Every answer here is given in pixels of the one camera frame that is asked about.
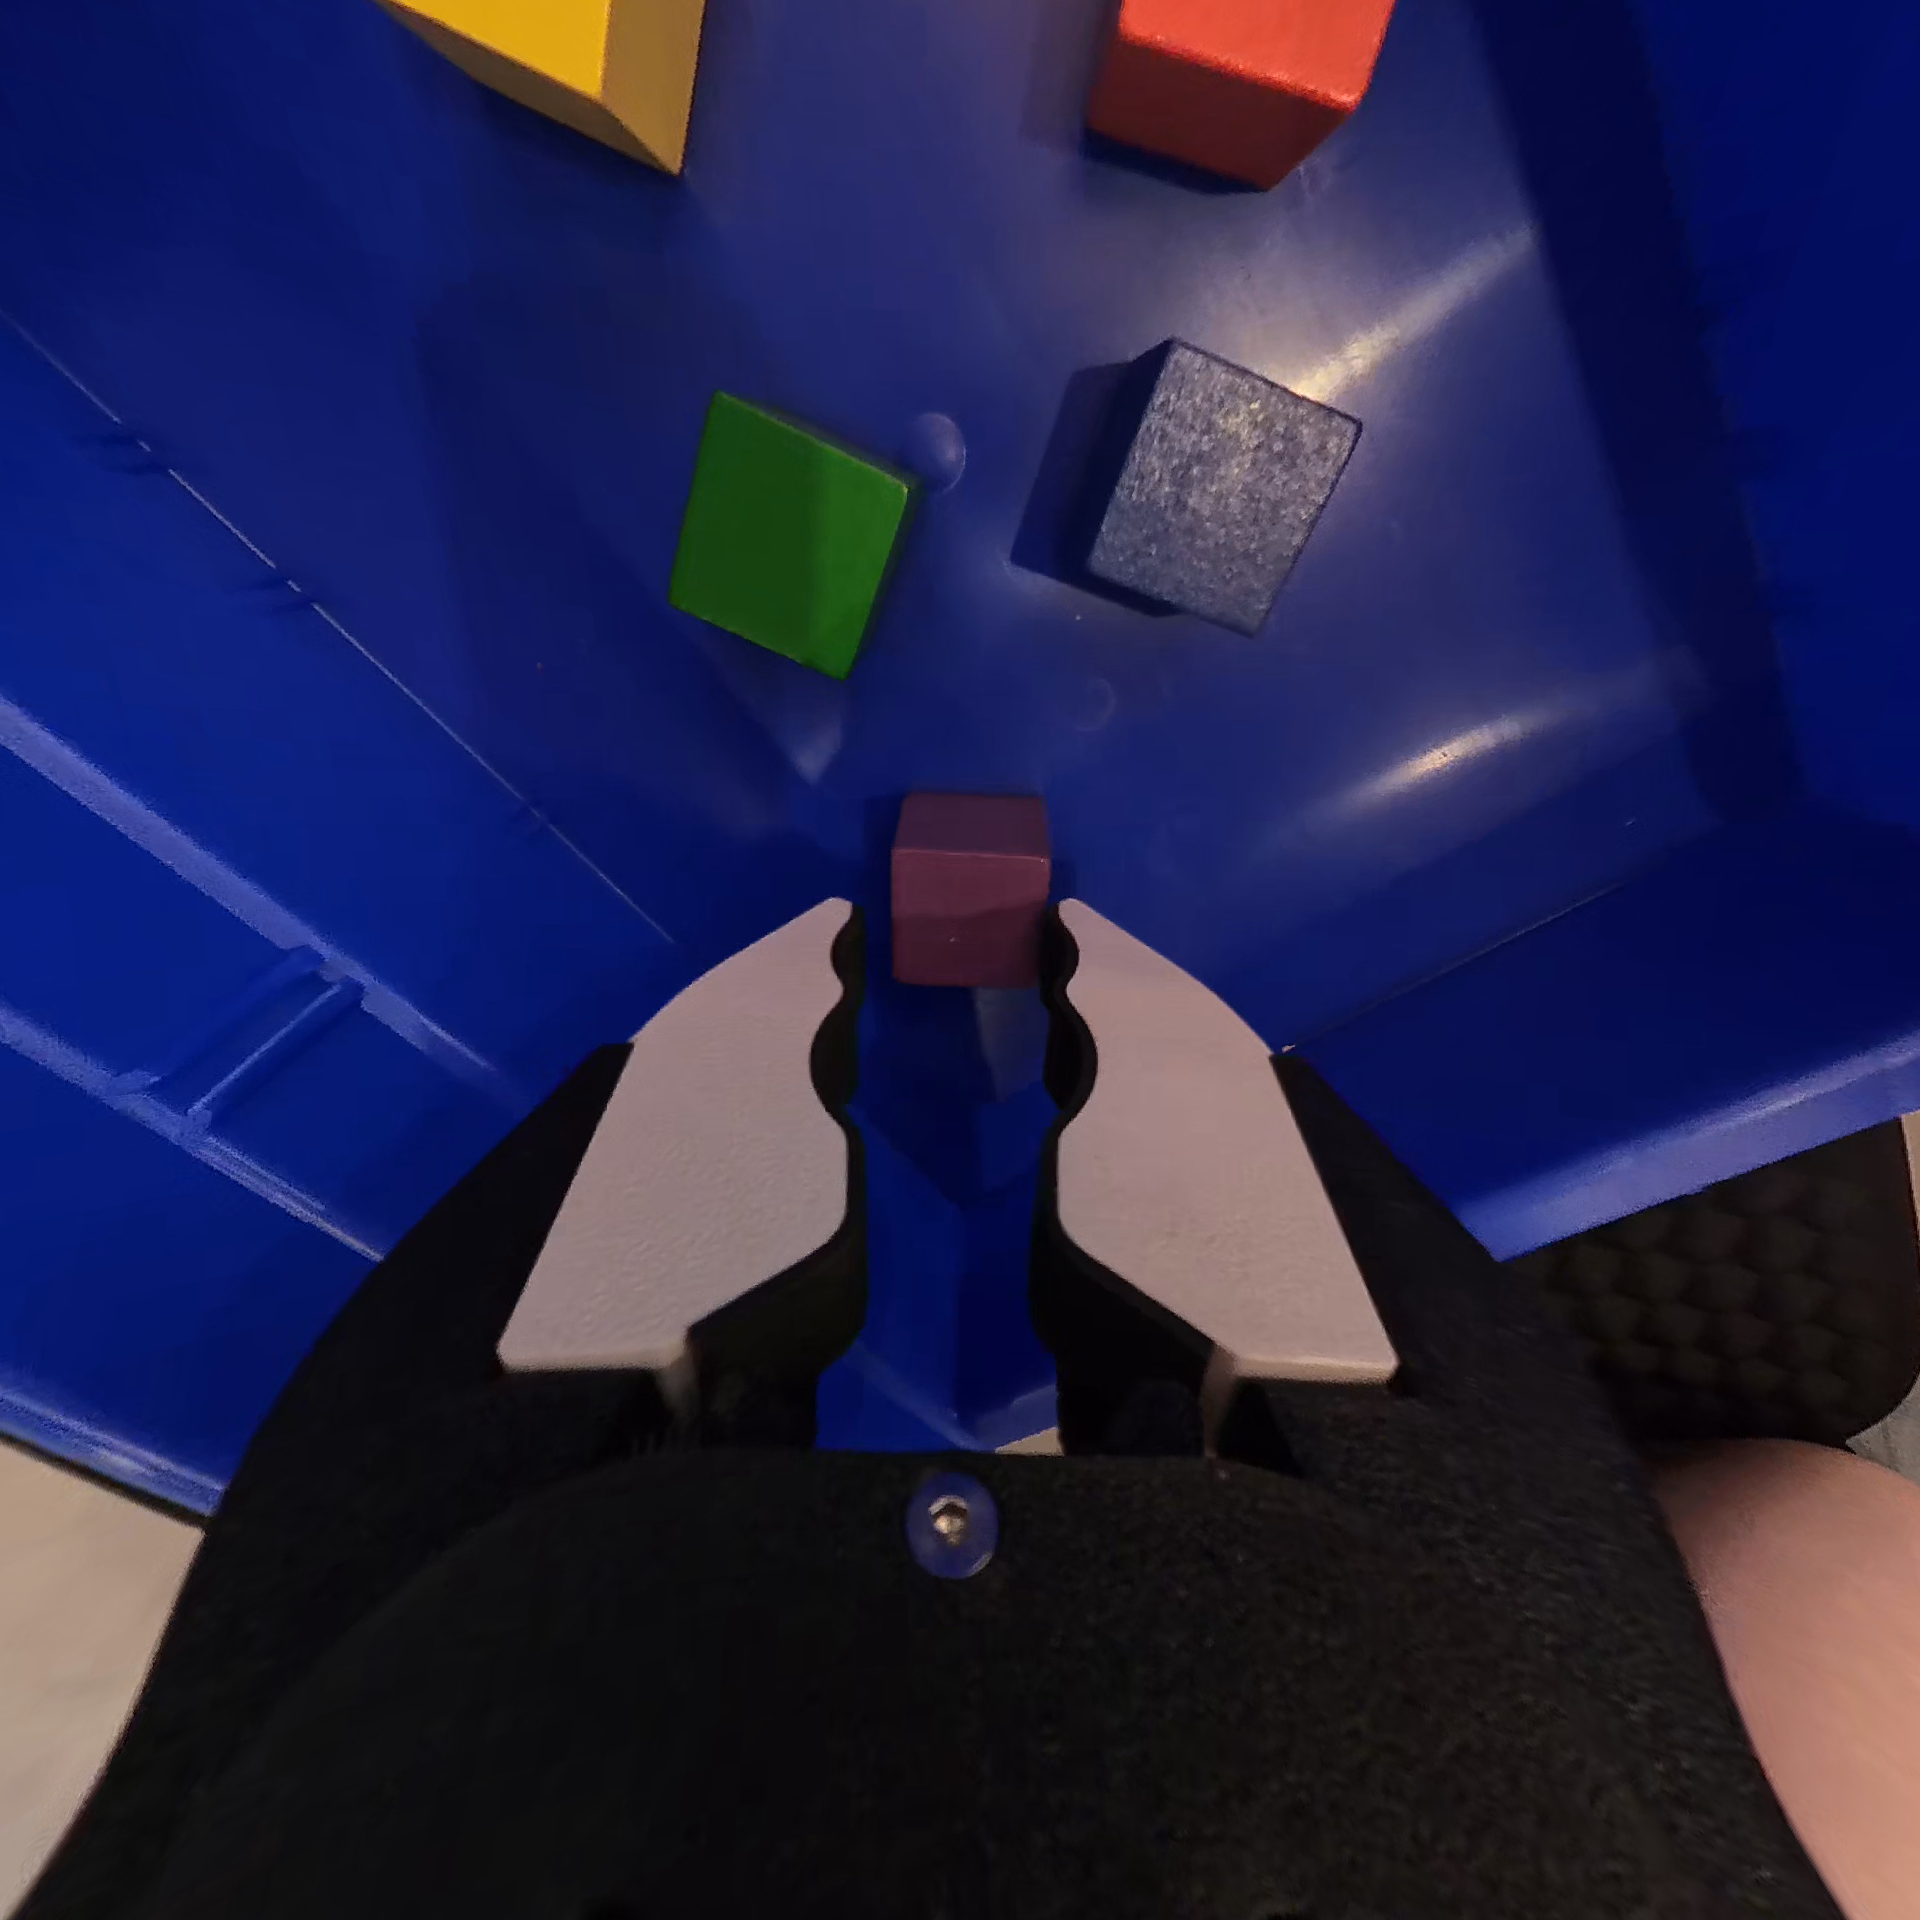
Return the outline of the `purple wooden cube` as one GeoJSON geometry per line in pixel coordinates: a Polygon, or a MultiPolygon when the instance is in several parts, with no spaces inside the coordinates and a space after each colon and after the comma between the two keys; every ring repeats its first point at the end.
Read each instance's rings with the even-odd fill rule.
{"type": "Polygon", "coordinates": [[[1028,794],[911,790],[891,847],[891,966],[915,986],[1030,990],[1049,816],[1028,794]]]}

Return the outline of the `green wooden cube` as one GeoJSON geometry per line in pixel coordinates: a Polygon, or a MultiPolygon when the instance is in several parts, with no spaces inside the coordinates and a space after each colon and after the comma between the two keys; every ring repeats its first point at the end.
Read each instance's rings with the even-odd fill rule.
{"type": "Polygon", "coordinates": [[[921,483],[729,390],[705,417],[667,603],[830,681],[870,633],[921,483]]]}

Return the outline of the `dark blue wooden cube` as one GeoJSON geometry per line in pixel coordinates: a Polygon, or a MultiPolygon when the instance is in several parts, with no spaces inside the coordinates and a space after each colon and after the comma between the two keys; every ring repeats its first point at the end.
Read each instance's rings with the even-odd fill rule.
{"type": "Polygon", "coordinates": [[[1179,338],[1078,368],[1010,558],[1141,615],[1255,637],[1361,434],[1354,414],[1179,338]]]}

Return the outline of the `orange wooden cube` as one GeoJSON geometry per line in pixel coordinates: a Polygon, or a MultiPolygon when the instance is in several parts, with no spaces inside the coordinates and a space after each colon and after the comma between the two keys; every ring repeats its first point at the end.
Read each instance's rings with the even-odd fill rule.
{"type": "Polygon", "coordinates": [[[1119,2],[1087,131],[1236,185],[1281,185],[1361,104],[1389,2],[1119,2]]]}

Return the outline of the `blue plastic storage bin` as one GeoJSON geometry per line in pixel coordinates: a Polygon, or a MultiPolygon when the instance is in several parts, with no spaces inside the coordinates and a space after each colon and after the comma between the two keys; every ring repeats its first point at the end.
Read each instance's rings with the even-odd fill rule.
{"type": "Polygon", "coordinates": [[[353,1287],[917,789],[1501,1256],[1915,1112],[1915,3],[1396,3],[1269,192],[1101,3],[711,3],[679,178],[380,3],[4,3],[4,1429],[213,1509],[353,1287]],[[1012,561],[1166,338],[1361,445],[1260,635],[1012,561]],[[826,678],[715,393],[919,480],[826,678]]]}

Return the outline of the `yellow wooden cube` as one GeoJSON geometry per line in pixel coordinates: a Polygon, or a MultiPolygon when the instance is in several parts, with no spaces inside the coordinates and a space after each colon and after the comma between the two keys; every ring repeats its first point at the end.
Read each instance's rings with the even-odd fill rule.
{"type": "Polygon", "coordinates": [[[705,2],[389,2],[470,79],[679,176],[705,2]]]}

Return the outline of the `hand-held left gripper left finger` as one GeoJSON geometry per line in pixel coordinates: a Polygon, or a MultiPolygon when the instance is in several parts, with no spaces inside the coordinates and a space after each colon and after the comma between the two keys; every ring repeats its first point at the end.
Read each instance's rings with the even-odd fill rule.
{"type": "Polygon", "coordinates": [[[644,1374],[689,1421],[813,1419],[869,1309],[863,982],[861,912],[830,895],[630,1034],[495,1342],[508,1374],[644,1374]]]}

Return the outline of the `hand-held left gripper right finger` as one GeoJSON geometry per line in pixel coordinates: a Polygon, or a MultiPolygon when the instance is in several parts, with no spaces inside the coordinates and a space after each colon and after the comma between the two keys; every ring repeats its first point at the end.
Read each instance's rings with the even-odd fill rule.
{"type": "Polygon", "coordinates": [[[1077,898],[1046,921],[1030,1311],[1065,1421],[1178,1385],[1385,1387],[1402,1358],[1270,1049],[1210,985],[1077,898]]]}

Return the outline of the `person's left forearm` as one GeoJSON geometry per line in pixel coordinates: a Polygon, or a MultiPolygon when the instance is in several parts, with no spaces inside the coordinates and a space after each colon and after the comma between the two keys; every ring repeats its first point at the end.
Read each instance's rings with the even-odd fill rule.
{"type": "Polygon", "coordinates": [[[1838,1907],[1917,1914],[1917,1490],[1851,1451],[1700,1446],[1653,1490],[1767,1779],[1838,1907]]]}

